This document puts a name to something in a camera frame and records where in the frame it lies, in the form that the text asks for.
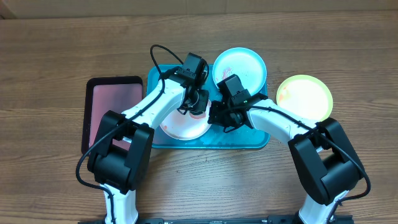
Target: wood grain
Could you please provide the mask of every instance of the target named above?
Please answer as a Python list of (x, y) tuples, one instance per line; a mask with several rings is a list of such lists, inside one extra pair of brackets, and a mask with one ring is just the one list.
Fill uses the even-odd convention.
[[(269, 96), (309, 74), (332, 92), (373, 188), (340, 214), (357, 223), (398, 219), (398, 12), (99, 17), (0, 21), (0, 223), (101, 218), (103, 193), (80, 185), (86, 82), (146, 74), (152, 44), (213, 63), (247, 47), (267, 64)], [(175, 63), (156, 51), (160, 63)], [(84, 179), (93, 181), (83, 169)], [(352, 194), (365, 188), (361, 181)], [(264, 217), (296, 212), (305, 192), (275, 139), (260, 151), (153, 150), (137, 190), (142, 217)]]
[(0, 0), (6, 19), (397, 10), (396, 0)]

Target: blue tray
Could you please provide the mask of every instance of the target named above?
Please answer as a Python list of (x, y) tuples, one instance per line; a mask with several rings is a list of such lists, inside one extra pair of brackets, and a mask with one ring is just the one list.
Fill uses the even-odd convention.
[[(159, 65), (162, 72), (179, 65)], [(203, 89), (209, 91), (209, 98), (213, 100), (221, 100), (221, 93), (211, 78), (213, 65), (210, 66), (210, 74)], [(159, 73), (153, 67), (148, 73), (147, 95), (155, 89), (159, 80)], [(260, 93), (267, 94), (267, 85), (260, 90)], [(210, 129), (197, 139), (181, 141), (171, 138), (158, 127), (155, 130), (153, 148), (157, 149), (261, 149), (269, 141), (269, 134), (264, 131), (250, 129), (247, 126), (240, 127), (228, 134), (223, 132), (223, 127), (211, 125)]]

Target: black cable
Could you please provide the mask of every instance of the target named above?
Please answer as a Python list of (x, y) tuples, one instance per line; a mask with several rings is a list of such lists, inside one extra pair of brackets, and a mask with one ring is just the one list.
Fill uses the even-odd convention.
[(354, 196), (349, 196), (349, 197), (344, 197), (344, 198), (341, 198), (341, 199), (337, 200), (336, 203), (335, 203), (334, 206), (333, 206), (332, 211), (329, 213), (329, 216), (328, 216), (328, 219), (327, 219), (327, 222), (328, 222), (328, 223), (330, 223), (330, 218), (335, 214), (337, 207), (338, 207), (339, 205), (341, 205), (342, 202), (347, 201), (347, 200), (354, 200), (354, 199), (358, 199), (358, 198), (365, 197), (365, 196), (367, 196), (367, 194), (371, 191), (371, 180), (370, 180), (369, 176), (367, 175), (367, 173), (365, 172), (365, 170), (362, 169), (362, 168), (358, 165), (358, 163), (356, 163), (356, 162), (354, 161), (354, 159), (353, 159), (351, 156), (349, 156), (344, 150), (342, 150), (342, 149), (341, 149), (339, 146), (337, 146), (332, 140), (328, 139), (326, 136), (324, 136), (323, 134), (321, 134), (319, 131), (317, 131), (317, 130), (311, 128), (311, 127), (308, 127), (307, 125), (303, 124), (301, 121), (297, 121), (296, 119), (294, 119), (294, 118), (291, 117), (290, 115), (288, 115), (288, 114), (286, 114), (286, 113), (284, 113), (284, 112), (282, 112), (282, 111), (280, 111), (280, 110), (277, 110), (277, 109), (275, 109), (275, 108), (264, 107), (264, 106), (235, 106), (235, 107), (228, 108), (228, 109), (225, 109), (225, 110), (223, 110), (223, 111), (220, 111), (220, 114), (224, 114), (224, 113), (226, 113), (226, 112), (228, 112), (228, 111), (232, 111), (232, 110), (236, 110), (236, 109), (249, 109), (249, 108), (260, 109), (260, 110), (266, 110), (266, 111), (275, 112), (275, 113), (280, 114), (280, 115), (284, 116), (285, 118), (287, 118), (287, 119), (293, 121), (294, 123), (296, 123), (296, 124), (299, 125), (300, 127), (305, 128), (305, 129), (307, 129), (307, 130), (309, 130), (309, 131), (313, 131), (316, 135), (318, 135), (318, 136), (321, 137), (323, 140), (325, 140), (328, 144), (330, 144), (332, 147), (334, 147), (335, 149), (337, 149), (337, 151), (339, 151), (339, 152), (342, 153), (344, 156), (346, 156), (346, 157), (354, 164), (354, 166), (360, 171), (360, 173), (362, 174), (362, 176), (364, 177), (364, 179), (365, 179), (365, 181), (366, 181), (366, 190), (365, 190), (363, 193), (361, 193), (361, 194), (354, 195)]
[(154, 62), (155, 67), (156, 67), (157, 71), (159, 72), (159, 75), (162, 74), (162, 71), (160, 71), (160, 68), (159, 68), (159, 66), (158, 66), (158, 64), (157, 64), (157, 62), (155, 60), (155, 57), (154, 57), (153, 50), (154, 50), (155, 47), (162, 48), (162, 49), (166, 50), (168, 53), (172, 54), (181, 64), (184, 64), (184, 62), (175, 53), (173, 53), (171, 50), (169, 50), (167, 47), (163, 47), (163, 46), (161, 46), (159, 44), (154, 44), (154, 45), (152, 45), (150, 47), (149, 51), (150, 51), (150, 57), (152, 58), (152, 61)]
[(115, 219), (115, 217), (114, 217), (114, 202), (113, 202), (113, 194), (112, 194), (112, 192), (111, 192), (109, 189), (105, 188), (105, 187), (102, 187), (102, 186), (99, 186), (99, 185), (95, 185), (95, 184), (91, 184), (91, 183), (85, 182), (85, 181), (80, 177), (80, 167), (81, 167), (83, 161), (86, 159), (86, 157), (90, 154), (90, 152), (91, 152), (93, 149), (95, 149), (102, 141), (104, 141), (105, 139), (109, 138), (110, 136), (113, 136), (117, 131), (119, 131), (121, 128), (123, 128), (125, 125), (127, 125), (130, 121), (136, 119), (136, 118), (137, 118), (138, 116), (140, 116), (143, 112), (145, 112), (145, 110), (147, 110), (148, 108), (150, 108), (150, 107), (160, 98), (160, 96), (162, 96), (162, 94), (163, 94), (163, 92), (164, 92), (164, 89), (165, 89), (165, 82), (164, 82), (164, 79), (162, 78), (162, 72), (160, 71), (160, 68), (159, 68), (159, 66), (158, 66), (158, 64), (157, 64), (157, 62), (156, 62), (156, 60), (155, 60), (155, 57), (154, 57), (153, 49), (154, 49), (155, 47), (159, 47), (159, 48), (162, 48), (162, 49), (168, 51), (168, 52), (169, 52), (170, 54), (172, 54), (178, 61), (180, 61), (181, 63), (183, 63), (183, 62), (181, 61), (181, 59), (178, 58), (178, 56), (176, 56), (171, 50), (169, 50), (169, 49), (166, 48), (166, 47), (163, 47), (163, 46), (157, 45), (157, 44), (155, 44), (155, 45), (153, 45), (152, 47), (150, 47), (150, 57), (152, 58), (152, 61), (154, 62), (155, 66), (156, 66), (156, 69), (157, 69), (157, 71), (159, 72), (159, 75), (160, 75), (161, 80), (162, 80), (162, 89), (161, 89), (161, 91), (159, 92), (159, 94), (158, 94), (150, 103), (148, 103), (148, 105), (146, 105), (143, 109), (139, 110), (134, 116), (132, 116), (131, 118), (125, 120), (123, 123), (121, 123), (120, 125), (116, 126), (116, 127), (113, 128), (110, 132), (108, 132), (107, 134), (105, 134), (101, 139), (99, 139), (98, 141), (96, 141), (96, 142), (87, 150), (87, 152), (86, 152), (84, 155), (82, 155), (82, 157), (80, 158), (79, 162), (78, 162), (77, 165), (76, 165), (76, 178), (77, 178), (77, 180), (79, 181), (79, 183), (81, 183), (82, 185), (87, 186), (87, 187), (91, 187), (91, 188), (94, 188), (94, 189), (103, 190), (103, 191), (105, 191), (105, 192), (108, 194), (108, 198), (109, 198), (110, 201), (111, 201), (111, 218), (112, 218), (111, 221), (112, 221), (114, 224), (116, 224), (116, 219)]

